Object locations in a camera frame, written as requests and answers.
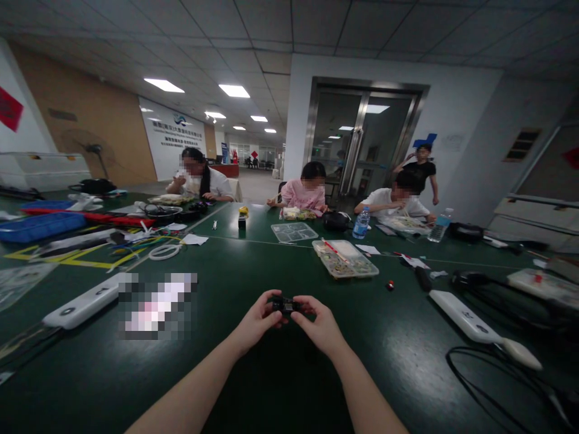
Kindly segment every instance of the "chair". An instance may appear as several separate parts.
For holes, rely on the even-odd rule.
[[[282,196],[281,196],[281,192],[282,192],[282,187],[284,185],[286,185],[288,182],[284,181],[284,182],[280,182],[279,183],[279,187],[277,188],[277,203],[281,203],[282,202]]]

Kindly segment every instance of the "plastic bottle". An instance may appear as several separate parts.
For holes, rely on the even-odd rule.
[[[364,211],[362,211],[356,219],[352,236],[357,239],[364,239],[366,231],[368,230],[368,223],[370,223],[370,208],[364,207]]]
[[[445,213],[441,214],[436,219],[436,225],[431,230],[428,235],[428,239],[433,242],[441,242],[442,237],[445,235],[448,225],[451,223],[451,213],[454,211],[452,208],[445,209]]]

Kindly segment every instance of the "woman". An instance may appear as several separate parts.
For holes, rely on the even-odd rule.
[[[227,177],[209,167],[199,149],[185,148],[181,153],[182,167],[166,188],[171,194],[190,194],[207,200],[233,202],[233,192]]]
[[[326,169],[320,162],[309,162],[302,169],[302,177],[287,182],[282,187],[282,201],[267,199],[270,207],[290,207],[299,209],[311,209],[322,213],[327,211]]]

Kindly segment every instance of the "hand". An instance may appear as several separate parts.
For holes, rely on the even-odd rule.
[[[299,312],[292,312],[293,319],[298,326],[309,336],[312,342],[325,355],[332,357],[339,353],[348,344],[340,332],[332,311],[309,295],[298,295],[294,300],[302,303],[302,312],[306,315],[315,314],[315,321],[311,322]]]
[[[265,291],[229,335],[228,339],[232,340],[241,355],[257,344],[268,329],[272,327],[279,329],[282,324],[288,323],[280,311],[272,312],[271,303],[267,302],[272,295],[281,294],[282,291],[279,289]]]

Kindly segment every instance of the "blue tray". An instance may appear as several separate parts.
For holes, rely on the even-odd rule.
[[[82,214],[53,213],[0,224],[0,241],[29,243],[86,225]]]

